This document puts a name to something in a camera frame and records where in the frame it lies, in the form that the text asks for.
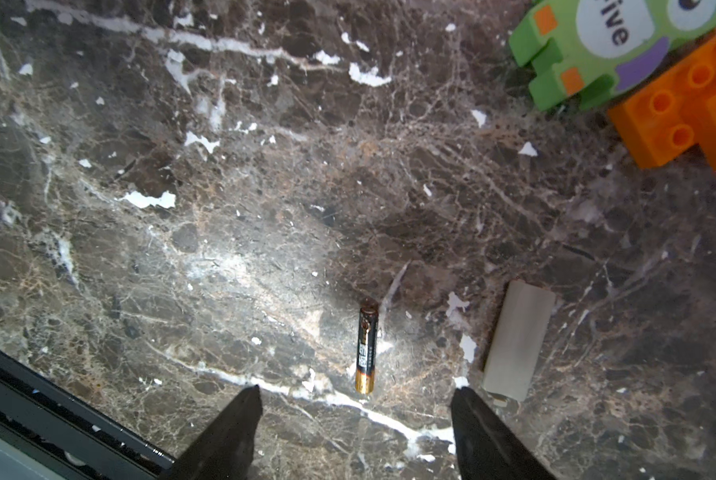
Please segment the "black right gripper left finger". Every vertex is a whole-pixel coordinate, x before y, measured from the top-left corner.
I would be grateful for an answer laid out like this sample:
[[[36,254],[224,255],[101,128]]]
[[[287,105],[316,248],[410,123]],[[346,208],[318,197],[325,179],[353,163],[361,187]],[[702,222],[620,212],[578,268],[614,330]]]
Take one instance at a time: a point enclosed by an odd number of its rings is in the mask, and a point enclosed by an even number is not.
[[[159,478],[246,479],[262,415],[259,386],[243,389]]]

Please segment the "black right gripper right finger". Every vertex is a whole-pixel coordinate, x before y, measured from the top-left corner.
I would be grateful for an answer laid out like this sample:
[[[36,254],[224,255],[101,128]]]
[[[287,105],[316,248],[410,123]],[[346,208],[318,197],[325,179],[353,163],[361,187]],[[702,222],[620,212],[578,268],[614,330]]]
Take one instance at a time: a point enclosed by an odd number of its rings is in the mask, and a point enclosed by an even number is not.
[[[457,388],[450,409],[462,479],[556,479],[473,389]]]

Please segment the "grey battery cover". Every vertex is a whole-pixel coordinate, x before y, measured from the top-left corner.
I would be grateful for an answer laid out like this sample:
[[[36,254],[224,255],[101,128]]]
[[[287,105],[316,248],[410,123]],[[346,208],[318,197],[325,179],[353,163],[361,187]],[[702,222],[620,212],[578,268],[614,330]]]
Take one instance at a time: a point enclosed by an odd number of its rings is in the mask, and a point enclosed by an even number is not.
[[[525,401],[555,303],[549,290],[509,283],[484,367],[486,392]]]

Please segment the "AA battery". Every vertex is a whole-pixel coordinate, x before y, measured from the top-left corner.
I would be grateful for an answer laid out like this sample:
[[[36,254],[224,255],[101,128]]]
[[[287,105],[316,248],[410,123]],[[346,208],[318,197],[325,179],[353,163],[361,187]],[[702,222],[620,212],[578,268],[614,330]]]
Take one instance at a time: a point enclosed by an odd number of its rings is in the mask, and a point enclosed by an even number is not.
[[[355,376],[356,391],[363,395],[374,390],[378,327],[379,304],[367,298],[359,311]]]

